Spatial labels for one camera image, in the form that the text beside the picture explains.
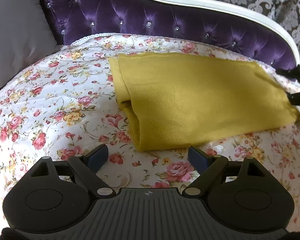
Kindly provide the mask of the grey square pillow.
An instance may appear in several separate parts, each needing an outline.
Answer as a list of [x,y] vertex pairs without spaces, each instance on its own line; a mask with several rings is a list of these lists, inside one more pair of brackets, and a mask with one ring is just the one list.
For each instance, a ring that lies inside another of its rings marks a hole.
[[0,0],[0,89],[21,70],[57,51],[39,0]]

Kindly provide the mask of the mustard yellow knit sweater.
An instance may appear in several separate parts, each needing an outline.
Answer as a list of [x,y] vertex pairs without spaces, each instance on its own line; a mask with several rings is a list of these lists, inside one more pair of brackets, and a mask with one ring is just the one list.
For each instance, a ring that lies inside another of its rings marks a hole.
[[300,118],[256,62],[179,53],[109,60],[117,103],[138,151],[197,146]]

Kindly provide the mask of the purple tufted headboard white frame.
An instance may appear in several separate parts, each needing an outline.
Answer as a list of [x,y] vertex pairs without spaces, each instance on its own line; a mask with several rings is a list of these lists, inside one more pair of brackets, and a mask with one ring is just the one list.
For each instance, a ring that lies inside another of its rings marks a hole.
[[203,42],[276,69],[300,64],[292,37],[275,21],[215,0],[40,0],[59,44],[99,33]]

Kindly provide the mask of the floral quilted bedspread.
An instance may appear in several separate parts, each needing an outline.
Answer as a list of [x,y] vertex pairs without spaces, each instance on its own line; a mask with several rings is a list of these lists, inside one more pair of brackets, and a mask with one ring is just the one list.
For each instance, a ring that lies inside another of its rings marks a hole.
[[203,43],[113,34],[82,38],[21,71],[0,91],[0,233],[8,226],[4,197],[43,156],[66,159],[106,144],[98,176],[114,189],[183,190],[197,178],[186,149],[137,152],[116,103],[109,58],[150,51],[247,61]]

